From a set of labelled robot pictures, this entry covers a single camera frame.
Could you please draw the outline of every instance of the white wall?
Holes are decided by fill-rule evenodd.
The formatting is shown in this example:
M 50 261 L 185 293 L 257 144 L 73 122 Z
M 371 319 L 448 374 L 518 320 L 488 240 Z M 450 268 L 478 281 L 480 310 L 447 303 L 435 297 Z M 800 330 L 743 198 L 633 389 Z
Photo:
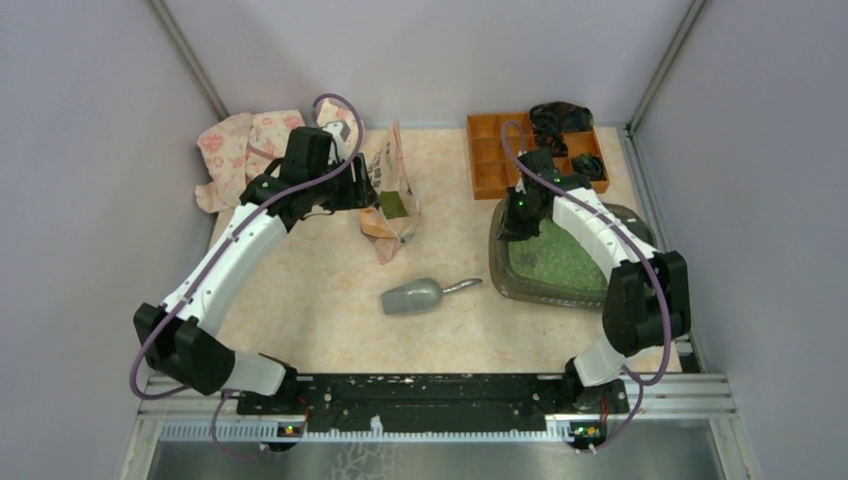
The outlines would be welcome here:
M 132 315 L 200 258 L 214 119 L 141 0 L 0 6 L 0 477 L 111 478 Z
M 713 2 L 637 140 L 764 478 L 848 470 L 848 3 Z
M 335 91 L 369 124 L 551 100 L 630 119 L 690 0 L 168 0 L 231 113 Z

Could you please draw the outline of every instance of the plastic bag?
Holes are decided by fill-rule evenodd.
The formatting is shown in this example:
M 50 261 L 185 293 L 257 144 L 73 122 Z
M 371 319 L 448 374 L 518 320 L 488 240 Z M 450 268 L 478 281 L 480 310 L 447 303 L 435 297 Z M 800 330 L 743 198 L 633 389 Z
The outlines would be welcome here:
M 397 120 L 389 126 L 371 160 L 366 159 L 366 165 L 379 203 L 376 208 L 359 211 L 360 228 L 374 244 L 377 261 L 386 264 L 412 239 L 421 216 L 421 206 L 406 177 Z

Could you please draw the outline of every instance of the plastic scoop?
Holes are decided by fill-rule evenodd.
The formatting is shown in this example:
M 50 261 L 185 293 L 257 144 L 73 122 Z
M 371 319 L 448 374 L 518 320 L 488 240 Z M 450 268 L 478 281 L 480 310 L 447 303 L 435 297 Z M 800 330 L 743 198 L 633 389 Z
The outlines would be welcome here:
M 436 308 L 445 294 L 478 283 L 483 283 L 483 279 L 466 278 L 450 287 L 442 288 L 439 282 L 432 278 L 419 278 L 383 292 L 380 295 L 380 301 L 383 303 L 383 313 L 386 315 L 421 313 Z

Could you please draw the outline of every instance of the orange compartment tray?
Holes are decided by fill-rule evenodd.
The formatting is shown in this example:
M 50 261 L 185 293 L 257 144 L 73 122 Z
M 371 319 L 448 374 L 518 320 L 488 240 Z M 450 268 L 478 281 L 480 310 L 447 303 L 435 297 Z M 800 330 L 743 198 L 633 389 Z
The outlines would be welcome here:
M 501 146 L 501 125 L 509 120 L 515 120 L 521 125 L 527 137 L 528 149 L 536 148 L 530 116 L 527 113 L 493 113 L 469 115 L 466 128 L 468 130 L 468 158 L 471 162 L 471 185 L 475 200 L 499 199 L 506 196 L 507 187 L 513 187 L 521 177 L 518 168 L 507 157 Z M 513 152 L 519 149 L 520 139 L 515 128 L 507 132 L 507 143 Z M 564 133 L 563 141 L 568 145 L 568 157 L 554 158 L 554 164 L 563 173 L 573 173 L 571 160 L 583 153 L 601 157 L 601 146 L 595 131 Z M 591 182 L 592 188 L 598 193 L 604 193 L 609 188 L 609 178 Z

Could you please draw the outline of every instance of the plastic container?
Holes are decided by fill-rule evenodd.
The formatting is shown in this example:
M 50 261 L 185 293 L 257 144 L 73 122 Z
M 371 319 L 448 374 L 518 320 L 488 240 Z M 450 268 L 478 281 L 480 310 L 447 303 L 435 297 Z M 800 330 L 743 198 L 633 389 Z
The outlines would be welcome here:
M 538 237 L 522 242 L 497 239 L 505 201 L 498 203 L 489 230 L 492 284 L 507 298 L 532 303 L 599 309 L 607 282 L 588 252 L 568 232 L 546 219 Z M 636 212 L 605 204 L 634 235 L 653 245 L 654 236 Z

